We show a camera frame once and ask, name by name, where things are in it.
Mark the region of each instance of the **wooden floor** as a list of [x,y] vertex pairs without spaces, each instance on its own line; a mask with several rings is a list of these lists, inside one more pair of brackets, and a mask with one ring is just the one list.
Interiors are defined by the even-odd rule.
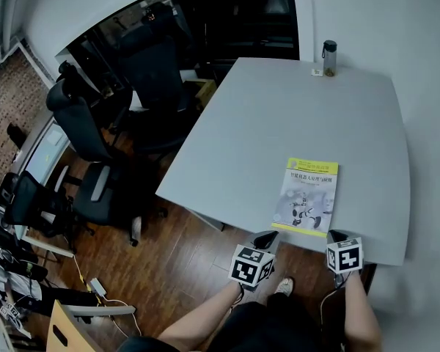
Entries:
[[[117,146],[131,154],[129,138],[122,137]],[[161,176],[173,158],[171,155],[162,161]],[[70,173],[82,177],[86,166],[77,159]],[[126,231],[112,227],[92,225],[95,236],[80,232],[76,238],[76,259],[85,279],[98,278],[108,292],[107,298],[134,305],[140,329],[153,337],[227,284],[232,253],[248,235],[230,226],[219,232],[177,205],[162,199],[156,203],[168,208],[169,215],[162,219],[153,211],[144,222],[137,247],[128,243]],[[52,242],[65,247],[60,237]],[[72,259],[63,257],[61,263],[47,262],[46,267],[48,278],[56,285],[84,290]],[[333,289],[325,256],[286,243],[279,247],[271,278],[255,293],[246,293],[243,302],[264,302],[284,276],[295,278],[295,293],[318,322],[319,303]],[[117,322],[127,334],[138,334],[131,316],[119,316]],[[45,340],[48,323],[49,318],[32,315],[26,327]],[[84,328],[106,351],[114,351],[125,339],[108,318],[94,318]]]

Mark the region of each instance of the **sneaker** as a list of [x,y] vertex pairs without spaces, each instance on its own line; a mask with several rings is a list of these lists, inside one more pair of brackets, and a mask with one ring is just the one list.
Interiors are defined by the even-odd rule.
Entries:
[[293,292],[294,284],[292,277],[284,278],[277,286],[275,293],[284,293],[288,297]]

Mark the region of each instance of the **book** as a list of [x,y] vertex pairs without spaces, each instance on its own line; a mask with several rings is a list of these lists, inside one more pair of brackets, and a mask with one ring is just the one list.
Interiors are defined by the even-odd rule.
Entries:
[[325,238],[331,224],[339,164],[289,158],[272,227]]

